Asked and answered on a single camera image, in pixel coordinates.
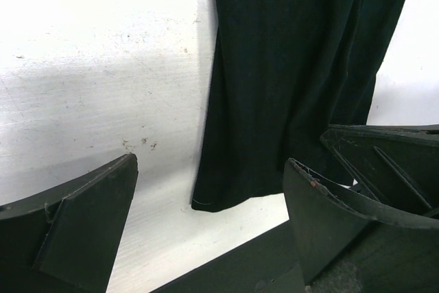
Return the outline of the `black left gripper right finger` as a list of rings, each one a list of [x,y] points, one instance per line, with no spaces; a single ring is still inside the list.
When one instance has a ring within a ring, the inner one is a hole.
[[[283,191],[302,277],[331,291],[437,292],[438,220],[347,189],[294,159]]]

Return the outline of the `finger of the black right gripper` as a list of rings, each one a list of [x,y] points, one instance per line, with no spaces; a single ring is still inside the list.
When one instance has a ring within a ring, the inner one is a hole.
[[[330,126],[320,137],[370,196],[438,217],[438,126]]]

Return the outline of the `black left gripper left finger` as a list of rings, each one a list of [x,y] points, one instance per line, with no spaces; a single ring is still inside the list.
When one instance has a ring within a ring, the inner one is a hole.
[[[105,292],[138,178],[134,154],[1,206],[2,292]]]

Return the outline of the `black t shirt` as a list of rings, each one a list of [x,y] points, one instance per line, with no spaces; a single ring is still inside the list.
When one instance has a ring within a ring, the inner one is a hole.
[[[323,146],[364,125],[405,0],[215,0],[217,37],[191,207],[215,213],[279,194],[288,159],[341,185]]]

